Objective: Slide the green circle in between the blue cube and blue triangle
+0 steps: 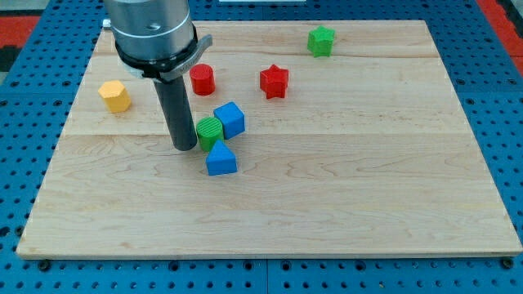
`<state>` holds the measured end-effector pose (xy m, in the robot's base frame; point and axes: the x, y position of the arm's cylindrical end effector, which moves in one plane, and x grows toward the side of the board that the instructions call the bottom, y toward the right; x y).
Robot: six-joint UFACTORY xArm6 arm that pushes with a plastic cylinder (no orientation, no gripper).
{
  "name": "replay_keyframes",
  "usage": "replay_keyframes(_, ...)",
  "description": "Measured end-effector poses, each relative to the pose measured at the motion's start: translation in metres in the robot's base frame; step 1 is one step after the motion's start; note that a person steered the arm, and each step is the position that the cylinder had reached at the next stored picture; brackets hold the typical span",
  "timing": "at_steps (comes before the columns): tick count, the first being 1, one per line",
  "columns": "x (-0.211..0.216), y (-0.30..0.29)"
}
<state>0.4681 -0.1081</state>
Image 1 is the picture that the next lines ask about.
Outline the grey black tool mount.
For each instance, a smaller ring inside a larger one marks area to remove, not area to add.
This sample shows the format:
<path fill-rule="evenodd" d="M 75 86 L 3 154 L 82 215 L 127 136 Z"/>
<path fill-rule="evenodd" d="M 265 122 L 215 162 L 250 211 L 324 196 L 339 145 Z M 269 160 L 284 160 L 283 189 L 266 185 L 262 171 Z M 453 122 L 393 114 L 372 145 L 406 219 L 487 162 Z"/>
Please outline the grey black tool mount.
<path fill-rule="evenodd" d="M 166 59 L 140 60 L 131 57 L 123 51 L 117 42 L 114 43 L 119 58 L 127 67 L 127 71 L 137 78 L 150 78 L 156 82 L 169 83 L 195 66 L 202 54 L 213 44 L 212 35 L 198 38 L 197 30 L 193 26 L 193 39 L 189 44 Z"/>

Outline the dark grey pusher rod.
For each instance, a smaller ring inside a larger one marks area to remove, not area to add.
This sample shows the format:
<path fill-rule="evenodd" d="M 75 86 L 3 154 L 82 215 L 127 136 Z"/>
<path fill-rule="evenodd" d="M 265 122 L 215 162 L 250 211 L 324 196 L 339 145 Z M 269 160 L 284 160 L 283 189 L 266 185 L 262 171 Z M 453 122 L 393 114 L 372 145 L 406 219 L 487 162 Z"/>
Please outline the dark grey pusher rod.
<path fill-rule="evenodd" d="M 198 138 L 183 77 L 170 82 L 155 82 L 154 87 L 174 147 L 180 151 L 193 149 Z"/>

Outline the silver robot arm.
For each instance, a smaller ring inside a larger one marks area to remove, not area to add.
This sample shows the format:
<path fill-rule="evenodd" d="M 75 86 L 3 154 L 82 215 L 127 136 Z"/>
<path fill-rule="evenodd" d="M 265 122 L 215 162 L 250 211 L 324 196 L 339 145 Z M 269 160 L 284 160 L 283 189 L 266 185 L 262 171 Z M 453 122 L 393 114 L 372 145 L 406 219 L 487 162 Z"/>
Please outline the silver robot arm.
<path fill-rule="evenodd" d="M 212 45 L 199 37 L 186 0 L 104 0 L 115 49 L 127 70 L 153 81 L 173 146 L 198 141 L 183 75 Z"/>

